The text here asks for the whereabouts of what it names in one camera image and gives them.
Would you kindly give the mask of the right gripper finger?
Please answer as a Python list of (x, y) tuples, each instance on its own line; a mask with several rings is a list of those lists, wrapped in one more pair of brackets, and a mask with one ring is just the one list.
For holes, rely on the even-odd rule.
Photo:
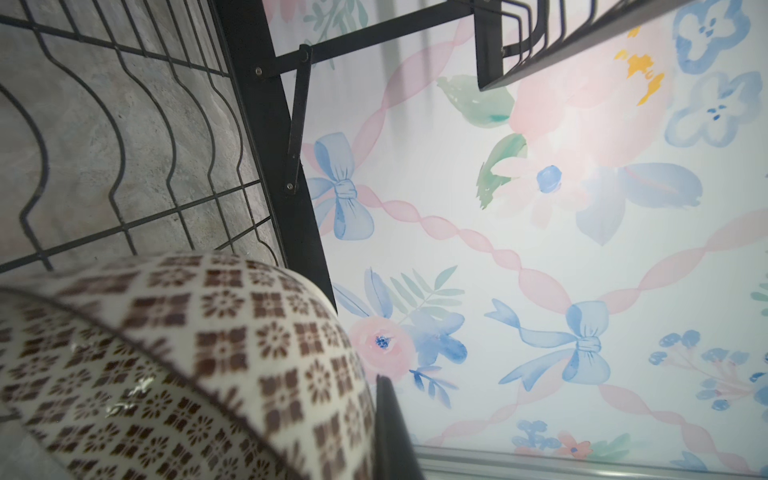
[(379, 375), (376, 383), (376, 480), (424, 480), (392, 381)]

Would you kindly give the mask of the brown checker pattern bowl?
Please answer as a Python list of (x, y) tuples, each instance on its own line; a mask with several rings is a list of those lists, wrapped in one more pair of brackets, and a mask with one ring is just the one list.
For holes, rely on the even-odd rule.
[(1, 284), (1, 402), (78, 479), (369, 479), (374, 407), (334, 307), (223, 253)]

